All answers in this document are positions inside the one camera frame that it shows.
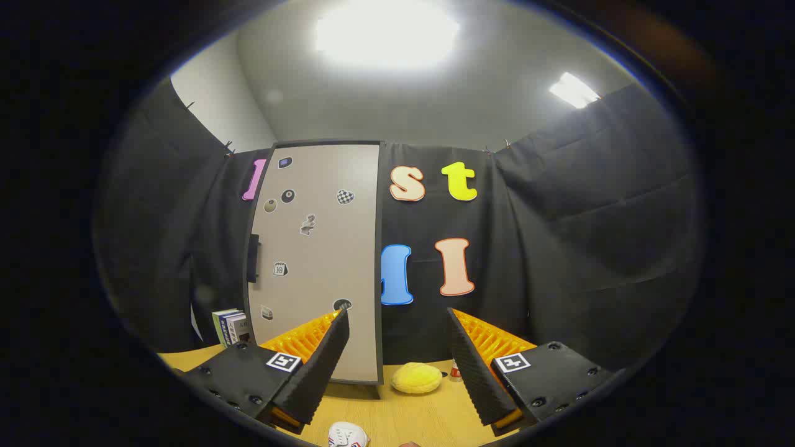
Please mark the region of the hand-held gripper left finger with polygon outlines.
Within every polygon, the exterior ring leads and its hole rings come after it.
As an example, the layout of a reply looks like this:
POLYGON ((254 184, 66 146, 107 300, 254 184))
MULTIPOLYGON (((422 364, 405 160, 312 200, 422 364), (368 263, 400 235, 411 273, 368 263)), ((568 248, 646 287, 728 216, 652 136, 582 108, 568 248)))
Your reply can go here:
POLYGON ((312 422, 347 345, 339 309, 256 345, 240 341, 177 376, 236 413, 300 435, 312 422))

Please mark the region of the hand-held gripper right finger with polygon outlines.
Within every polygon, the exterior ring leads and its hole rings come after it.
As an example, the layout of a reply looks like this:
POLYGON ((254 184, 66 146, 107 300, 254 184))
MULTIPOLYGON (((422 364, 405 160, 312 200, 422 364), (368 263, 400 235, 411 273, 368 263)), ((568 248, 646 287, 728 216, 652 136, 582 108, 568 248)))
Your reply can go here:
POLYGON ((466 312, 447 314, 466 393, 496 436, 571 413, 622 375, 562 342, 535 345, 466 312))

